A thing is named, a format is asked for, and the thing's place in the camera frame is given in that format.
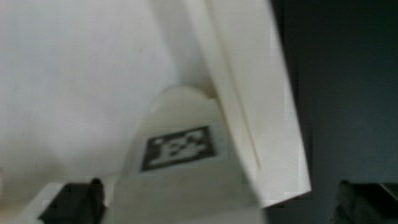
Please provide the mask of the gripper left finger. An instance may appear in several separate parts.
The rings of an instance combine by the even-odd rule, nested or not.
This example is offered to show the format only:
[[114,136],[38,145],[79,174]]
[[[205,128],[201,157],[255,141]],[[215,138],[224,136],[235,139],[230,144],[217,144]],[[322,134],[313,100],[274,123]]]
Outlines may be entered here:
[[38,219],[43,224],[100,224],[105,210],[105,185],[95,178],[64,185]]

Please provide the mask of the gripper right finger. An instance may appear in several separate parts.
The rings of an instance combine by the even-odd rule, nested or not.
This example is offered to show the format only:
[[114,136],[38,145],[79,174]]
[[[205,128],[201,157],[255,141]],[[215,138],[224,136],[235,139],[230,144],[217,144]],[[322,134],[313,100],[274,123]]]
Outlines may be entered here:
[[334,224],[398,224],[398,183],[340,182]]

